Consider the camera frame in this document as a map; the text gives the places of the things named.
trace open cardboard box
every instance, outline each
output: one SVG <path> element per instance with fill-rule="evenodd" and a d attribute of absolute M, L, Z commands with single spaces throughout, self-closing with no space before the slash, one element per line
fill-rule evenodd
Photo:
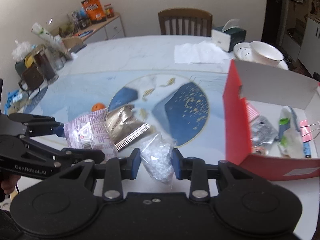
<path fill-rule="evenodd" d="M 276 142 L 266 156 L 251 153 L 246 100 L 277 130 L 283 106 L 291 106 L 299 121 L 307 119 L 313 124 L 320 121 L 319 83 L 277 67 L 232 60 L 223 94 L 228 161 L 272 181 L 319 176 L 320 135 L 309 141 L 311 159 L 283 157 Z"/>

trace mug handle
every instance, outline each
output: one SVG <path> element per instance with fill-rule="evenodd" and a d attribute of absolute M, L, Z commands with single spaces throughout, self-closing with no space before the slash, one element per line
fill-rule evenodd
<path fill-rule="evenodd" d="M 23 81 L 24 81 L 23 79 L 21 79 L 21 80 L 19 81 L 19 87 L 20 87 L 20 89 L 21 89 L 23 92 L 26 92 L 26 93 L 28 94 L 28 97 L 30 97 L 28 91 L 25 90 L 25 89 L 22 87 L 22 82 L 23 82 Z"/>

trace white label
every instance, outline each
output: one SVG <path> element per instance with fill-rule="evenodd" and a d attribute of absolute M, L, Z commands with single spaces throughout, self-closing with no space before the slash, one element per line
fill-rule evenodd
<path fill-rule="evenodd" d="M 306 169 L 294 169 L 287 174 L 284 174 L 284 176 L 296 176 L 296 175 L 306 175 L 313 173 L 314 171 L 318 170 L 320 168 L 306 168 Z"/>

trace pink package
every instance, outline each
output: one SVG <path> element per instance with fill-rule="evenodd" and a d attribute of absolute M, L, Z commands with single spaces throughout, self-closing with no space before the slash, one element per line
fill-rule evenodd
<path fill-rule="evenodd" d="M 303 120 L 303 121 L 301 121 L 300 123 L 299 123 L 299 125 L 300 125 L 300 127 L 301 126 L 306 126 L 306 125 L 309 125 L 308 124 L 308 120 Z M 310 132 L 311 130 L 310 130 L 310 126 L 308 126 L 308 127 L 303 127 L 303 128 L 301 128 L 301 135 L 304 135 L 304 134 L 307 134 L 308 132 Z M 302 141 L 303 142 L 308 142 L 308 141 L 311 141 L 312 140 L 312 134 L 311 133 L 309 133 L 309 134 L 307 134 L 307 135 L 305 135 L 305 136 L 302 136 Z"/>
<path fill-rule="evenodd" d="M 259 116 L 259 112 L 249 102 L 245 103 L 245 107 L 247 109 L 249 122 L 252 122 Z"/>
<path fill-rule="evenodd" d="M 108 109 L 81 115 L 64 126 L 68 147 L 75 149 L 102 150 L 105 161 L 117 156 L 115 144 L 111 141 L 104 121 Z"/>

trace orange snack box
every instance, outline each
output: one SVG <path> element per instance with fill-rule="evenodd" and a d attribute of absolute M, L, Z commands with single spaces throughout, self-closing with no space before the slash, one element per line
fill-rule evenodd
<path fill-rule="evenodd" d="M 93 24 L 107 20 L 106 14 L 99 0 L 84 0 L 81 3 Z"/>

